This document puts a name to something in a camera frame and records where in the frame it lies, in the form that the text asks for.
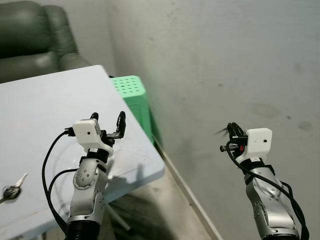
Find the metal key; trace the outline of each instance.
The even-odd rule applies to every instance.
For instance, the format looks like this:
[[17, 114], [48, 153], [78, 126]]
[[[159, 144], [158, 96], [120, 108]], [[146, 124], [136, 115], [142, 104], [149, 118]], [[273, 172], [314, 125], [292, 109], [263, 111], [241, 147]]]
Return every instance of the metal key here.
[[24, 182], [26, 176], [28, 175], [28, 173], [26, 172], [19, 180], [18, 182], [13, 185], [10, 186], [8, 188], [6, 188], [3, 192], [3, 198], [0, 199], [0, 204], [2, 204], [4, 201], [6, 200], [13, 200], [16, 199], [20, 193], [21, 193], [21, 188], [20, 186], [22, 185], [22, 183]]

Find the concrete floor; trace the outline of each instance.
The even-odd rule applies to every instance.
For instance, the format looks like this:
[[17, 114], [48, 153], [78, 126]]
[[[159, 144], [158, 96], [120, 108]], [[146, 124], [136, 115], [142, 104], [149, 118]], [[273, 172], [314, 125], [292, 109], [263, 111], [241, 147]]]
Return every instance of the concrete floor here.
[[[171, 173], [115, 200], [112, 208], [134, 229], [128, 234], [111, 219], [117, 240], [210, 240], [188, 200]], [[101, 240], [106, 236], [108, 224], [103, 223]], [[63, 240], [59, 228], [48, 231], [44, 240]]]

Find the white mount bracket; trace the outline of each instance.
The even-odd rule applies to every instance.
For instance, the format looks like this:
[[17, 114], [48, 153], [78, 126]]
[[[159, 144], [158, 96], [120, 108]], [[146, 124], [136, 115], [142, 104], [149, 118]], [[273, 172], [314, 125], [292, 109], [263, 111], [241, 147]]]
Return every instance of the white mount bracket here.
[[251, 159], [252, 162], [260, 161], [259, 158], [266, 161], [266, 155], [271, 148], [272, 131], [268, 128], [254, 128], [246, 131], [248, 136], [247, 146], [245, 146], [242, 155], [235, 160], [240, 164], [246, 159]]
[[98, 121], [94, 118], [77, 121], [72, 125], [76, 140], [87, 153], [89, 149], [103, 149], [111, 157], [114, 153], [112, 147], [101, 141], [101, 130]]

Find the light blue table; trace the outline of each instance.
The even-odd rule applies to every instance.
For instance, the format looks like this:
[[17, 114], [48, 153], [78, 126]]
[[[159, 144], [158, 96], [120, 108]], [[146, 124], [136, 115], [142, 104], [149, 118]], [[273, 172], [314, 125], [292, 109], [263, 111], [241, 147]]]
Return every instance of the light blue table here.
[[[126, 131], [109, 159], [106, 201], [161, 178], [164, 162], [101, 66], [63, 71], [0, 84], [0, 188], [13, 185], [29, 172], [22, 193], [0, 204], [0, 239], [30, 239], [56, 222], [49, 210], [41, 179], [45, 155], [54, 139], [78, 120], [99, 113], [101, 129], [114, 132], [120, 111]], [[63, 136], [46, 167], [47, 184], [58, 172], [77, 168], [83, 148], [75, 137]], [[73, 195], [73, 173], [58, 178], [52, 201], [66, 219]]]

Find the black wire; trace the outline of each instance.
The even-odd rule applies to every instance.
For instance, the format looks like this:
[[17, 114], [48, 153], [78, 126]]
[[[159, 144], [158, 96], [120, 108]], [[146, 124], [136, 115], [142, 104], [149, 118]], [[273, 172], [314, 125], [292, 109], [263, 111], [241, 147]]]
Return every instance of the black wire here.
[[73, 169], [67, 169], [67, 170], [63, 170], [61, 172], [59, 172], [57, 175], [54, 176], [54, 178], [52, 179], [50, 185], [49, 185], [49, 189], [48, 189], [48, 205], [49, 205], [49, 208], [53, 214], [53, 216], [55, 216], [55, 220], [57, 221], [57, 223], [61, 223], [62, 227], [60, 226], [60, 228], [62, 229], [62, 231], [64, 233], [66, 233], [66, 230], [67, 230], [67, 223], [63, 220], [63, 218], [59, 215], [59, 213], [57, 213], [57, 211], [55, 210], [55, 207], [53, 206], [52, 204], [52, 201], [51, 201], [51, 191], [52, 191], [52, 188], [54, 186], [54, 183], [55, 181], [57, 180], [57, 178], [62, 175], [62, 174], [65, 174], [65, 173], [70, 173], [70, 172], [75, 172], [77, 171], [78, 169], [77, 168], [73, 168]]
[[242, 128], [238, 124], [233, 122], [232, 125], [234, 126], [234, 128], [237, 131], [237, 136], [243, 136], [244, 135], [244, 131], [242, 130]]
[[[286, 187], [288, 188], [289, 194], [290, 194], [290, 196], [293, 198], [293, 197], [294, 197], [294, 192], [292, 191], [291, 186], [290, 186], [288, 183], [284, 182], [284, 181], [280, 181], [280, 182], [282, 183], [282, 185], [284, 185], [284, 186], [286, 186]], [[292, 205], [292, 209], [293, 209], [296, 217], [297, 217], [298, 219], [301, 218], [301, 216], [299, 216], [299, 212], [296, 211], [296, 208], [293, 206], [293, 203], [292, 203], [292, 202], [291, 202], [291, 205]]]
[[[50, 153], [52, 151], [52, 149], [54, 148], [55, 144], [57, 143], [57, 141], [63, 136], [63, 135], [66, 135], [68, 134], [68, 131], [64, 131], [62, 132], [59, 136], [56, 137], [56, 139], [53, 141], [53, 143], [51, 144], [45, 158], [44, 158], [44, 161], [43, 161], [43, 164], [42, 164], [42, 171], [41, 171], [41, 175], [42, 175], [42, 185], [43, 185], [43, 189], [44, 189], [44, 194], [45, 194], [45, 197], [46, 197], [46, 200], [49, 202], [49, 197], [48, 197], [48, 188], [47, 188], [47, 183], [46, 183], [46, 164], [47, 164], [47, 161], [48, 161], [48, 158], [50, 156]], [[65, 221], [61, 221], [59, 219], [59, 214], [55, 211], [55, 209], [52, 209], [50, 208], [52, 214], [53, 214], [53, 217], [54, 219], [56, 220], [56, 222], [58, 223], [59, 227], [65, 232], [66, 231], [66, 228], [67, 228], [67, 224]]]
[[232, 155], [231, 151], [230, 151], [230, 147], [229, 145], [232, 143], [232, 141], [228, 141], [226, 144], [226, 151], [229, 155], [229, 157], [231, 158], [232, 162], [238, 167], [240, 168], [243, 172], [245, 172], [246, 174], [249, 174], [250, 176], [260, 179], [270, 185], [272, 185], [273, 187], [275, 187], [276, 189], [278, 189], [280, 192], [282, 192], [291, 202], [292, 204], [292, 208], [295, 209], [294, 212], [298, 212], [298, 214], [296, 214], [300, 224], [301, 224], [301, 240], [308, 240], [309, 239], [309, 230], [306, 226], [306, 221], [305, 221], [305, 216], [304, 213], [302, 212], [299, 204], [296, 202], [296, 200], [286, 191], [284, 190], [282, 187], [280, 187], [278, 184], [274, 183], [273, 181], [258, 175], [252, 171], [249, 171], [248, 169], [246, 169], [245, 167], [243, 167], [242, 165], [240, 165], [237, 160], [234, 158], [234, 156]]
[[237, 135], [237, 131], [235, 126], [232, 123], [228, 123], [228, 125], [226, 126], [226, 128], [228, 129], [229, 132], [229, 138], [231, 139], [233, 136]]

